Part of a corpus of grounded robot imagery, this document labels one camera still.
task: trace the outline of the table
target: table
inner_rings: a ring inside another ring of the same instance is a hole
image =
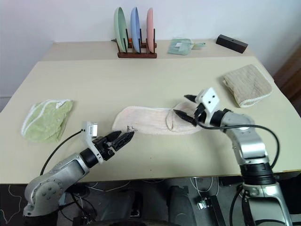
[[[117,47],[111,42],[54,44],[0,113],[0,183],[30,182],[58,145],[30,143],[21,136],[22,123],[36,102],[65,98],[75,101],[64,140],[81,128],[82,121],[98,122],[98,135],[106,135],[116,115],[127,106],[172,108],[185,101],[183,95],[197,94],[207,87],[214,87],[223,108],[248,114],[256,124],[278,135],[281,153],[275,172],[300,170],[301,119],[272,77],[250,50],[239,54],[210,40],[205,42],[208,45],[203,50],[175,56],[165,53],[167,41],[158,41],[158,59],[117,59]],[[85,46],[94,51],[89,55]],[[248,64],[259,67],[273,92],[250,108],[239,108],[221,76]],[[272,161],[276,152],[273,137],[256,130]],[[46,171],[86,147],[80,137],[73,138],[53,156]],[[240,169],[228,137],[220,131],[202,130],[181,136],[136,133],[113,158],[94,166],[81,181],[238,174]]]

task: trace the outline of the small towel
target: small towel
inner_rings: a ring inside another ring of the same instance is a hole
[[[197,104],[193,102],[180,103],[172,109],[126,107],[117,115],[112,130],[135,131],[152,135],[192,134],[200,131],[201,128],[194,127],[191,123],[181,119],[173,109],[185,111],[188,115],[193,116],[196,108]]]
[[[23,123],[21,135],[32,142],[60,141],[72,108],[71,100],[47,100],[33,105]]]
[[[247,65],[223,76],[239,107],[250,107],[268,97],[272,86],[254,65]]]

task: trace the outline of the black block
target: black block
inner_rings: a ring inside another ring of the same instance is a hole
[[[225,35],[218,36],[216,40],[216,44],[224,46],[226,48],[229,48],[231,50],[234,50],[238,53],[243,53],[248,46],[248,44],[235,40],[233,38],[227,37]]]

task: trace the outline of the white towel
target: white towel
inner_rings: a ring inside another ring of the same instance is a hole
[[[173,109],[184,111],[189,116],[193,116],[196,107],[197,105],[193,102],[184,102]],[[201,130],[200,127],[194,127],[191,123],[181,119],[173,109],[127,107],[117,115],[112,130],[135,131],[152,135],[191,134]]]
[[[254,65],[247,65],[223,76],[239,107],[250,107],[268,97],[272,86]]]

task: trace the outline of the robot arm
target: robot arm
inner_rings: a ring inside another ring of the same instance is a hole
[[[269,164],[265,144],[255,128],[250,127],[254,125],[254,121],[246,115],[239,115],[227,109],[220,111],[220,100],[213,88],[203,90],[197,96],[185,97],[198,104],[195,117],[175,110],[178,116],[205,129],[222,129],[232,141],[244,181],[245,197],[242,207],[245,222],[253,226],[258,221],[271,220],[292,226],[280,186]]]
[[[91,167],[109,160],[134,135],[134,132],[129,132],[120,136],[121,131],[116,131],[90,143],[91,138],[95,138],[97,127],[88,122],[83,131],[89,148],[72,154],[27,185],[25,198],[28,204],[23,211],[24,225],[56,226],[59,200],[66,189],[88,174]]]

